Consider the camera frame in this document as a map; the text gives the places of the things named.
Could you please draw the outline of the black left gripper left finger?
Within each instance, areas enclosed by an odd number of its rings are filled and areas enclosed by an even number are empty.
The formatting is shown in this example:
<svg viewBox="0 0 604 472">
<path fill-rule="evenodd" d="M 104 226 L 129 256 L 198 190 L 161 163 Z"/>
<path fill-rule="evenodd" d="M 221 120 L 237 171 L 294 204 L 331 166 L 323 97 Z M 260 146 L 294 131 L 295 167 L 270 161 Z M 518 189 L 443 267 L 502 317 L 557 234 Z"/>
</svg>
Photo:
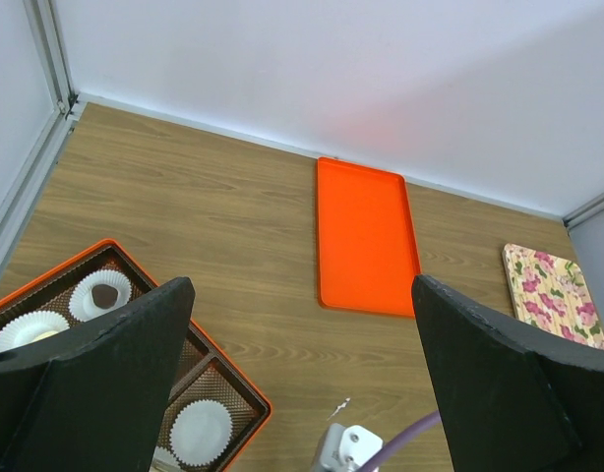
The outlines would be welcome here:
<svg viewBox="0 0 604 472">
<path fill-rule="evenodd" d="M 0 471 L 147 471 L 195 300 L 176 277 L 0 353 Z"/>
</svg>

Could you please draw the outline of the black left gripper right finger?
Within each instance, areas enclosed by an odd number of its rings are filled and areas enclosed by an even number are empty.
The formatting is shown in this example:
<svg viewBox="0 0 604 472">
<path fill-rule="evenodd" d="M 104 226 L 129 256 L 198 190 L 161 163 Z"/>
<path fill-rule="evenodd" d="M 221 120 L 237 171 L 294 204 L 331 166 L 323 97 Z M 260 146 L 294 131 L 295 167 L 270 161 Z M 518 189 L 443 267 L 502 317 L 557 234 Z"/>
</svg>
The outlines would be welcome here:
<svg viewBox="0 0 604 472">
<path fill-rule="evenodd" d="M 454 470 L 604 471 L 604 350 L 430 275 L 411 293 Z"/>
</svg>

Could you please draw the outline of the pale round chocolate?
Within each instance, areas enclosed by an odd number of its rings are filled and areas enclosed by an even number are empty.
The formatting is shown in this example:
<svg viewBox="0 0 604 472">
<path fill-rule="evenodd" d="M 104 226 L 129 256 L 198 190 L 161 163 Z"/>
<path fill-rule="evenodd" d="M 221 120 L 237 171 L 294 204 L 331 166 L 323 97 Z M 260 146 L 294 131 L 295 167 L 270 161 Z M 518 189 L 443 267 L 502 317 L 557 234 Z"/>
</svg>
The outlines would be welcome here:
<svg viewBox="0 0 604 472">
<path fill-rule="evenodd" d="M 44 332 L 42 332 L 42 333 L 38 334 L 37 336 L 35 336 L 35 337 L 34 337 L 34 338 L 33 338 L 33 339 L 30 341 L 30 343 L 33 343 L 33 342 L 38 342 L 38 341 L 40 341 L 40 340 L 43 340 L 43 339 L 48 338 L 48 337 L 51 337 L 51 336 L 53 336 L 53 335 L 55 335 L 55 334 L 58 334 L 58 333 L 59 333 L 59 331 L 58 331 L 58 330 L 47 330 L 47 331 L 44 331 Z"/>
</svg>

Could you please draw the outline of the dark brown chocolate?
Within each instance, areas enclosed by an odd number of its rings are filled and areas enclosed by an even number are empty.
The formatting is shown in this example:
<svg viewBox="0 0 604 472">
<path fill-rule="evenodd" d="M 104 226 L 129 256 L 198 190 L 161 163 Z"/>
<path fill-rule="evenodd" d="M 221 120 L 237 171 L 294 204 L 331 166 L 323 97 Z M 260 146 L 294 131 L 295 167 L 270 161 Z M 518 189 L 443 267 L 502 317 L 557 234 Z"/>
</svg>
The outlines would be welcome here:
<svg viewBox="0 0 604 472">
<path fill-rule="evenodd" d="M 118 290 L 109 284 L 97 284 L 91 289 L 94 305 L 102 310 L 114 307 L 118 300 L 118 295 Z"/>
</svg>

